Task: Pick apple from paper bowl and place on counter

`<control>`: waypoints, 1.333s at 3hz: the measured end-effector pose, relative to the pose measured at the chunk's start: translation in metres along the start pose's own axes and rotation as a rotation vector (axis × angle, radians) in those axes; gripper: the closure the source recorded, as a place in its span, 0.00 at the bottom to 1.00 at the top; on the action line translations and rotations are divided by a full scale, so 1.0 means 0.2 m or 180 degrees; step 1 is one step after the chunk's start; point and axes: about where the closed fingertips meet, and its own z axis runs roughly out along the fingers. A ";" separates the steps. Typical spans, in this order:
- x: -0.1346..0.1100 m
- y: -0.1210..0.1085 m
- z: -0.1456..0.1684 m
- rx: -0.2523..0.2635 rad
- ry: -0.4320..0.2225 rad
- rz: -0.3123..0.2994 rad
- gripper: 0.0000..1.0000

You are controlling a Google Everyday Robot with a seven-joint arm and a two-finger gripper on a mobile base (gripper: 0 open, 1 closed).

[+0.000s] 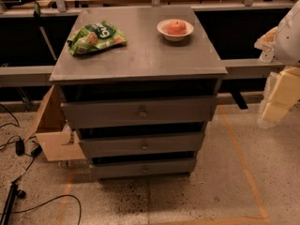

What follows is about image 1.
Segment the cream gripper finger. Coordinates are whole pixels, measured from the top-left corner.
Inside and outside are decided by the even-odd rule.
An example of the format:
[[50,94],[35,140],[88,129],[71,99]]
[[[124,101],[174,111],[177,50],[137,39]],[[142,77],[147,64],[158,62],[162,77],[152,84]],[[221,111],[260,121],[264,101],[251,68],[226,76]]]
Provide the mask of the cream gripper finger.
[[276,126],[300,100],[300,67],[285,67],[267,78],[257,124],[261,128]]

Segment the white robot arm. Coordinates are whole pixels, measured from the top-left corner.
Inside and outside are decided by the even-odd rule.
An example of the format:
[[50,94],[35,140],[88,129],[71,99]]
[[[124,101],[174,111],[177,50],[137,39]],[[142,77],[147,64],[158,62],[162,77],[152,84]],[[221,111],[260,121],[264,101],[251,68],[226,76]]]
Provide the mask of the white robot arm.
[[300,100],[300,1],[254,47],[262,51],[262,62],[277,60],[285,65],[279,73],[269,75],[263,91],[257,123],[271,128]]

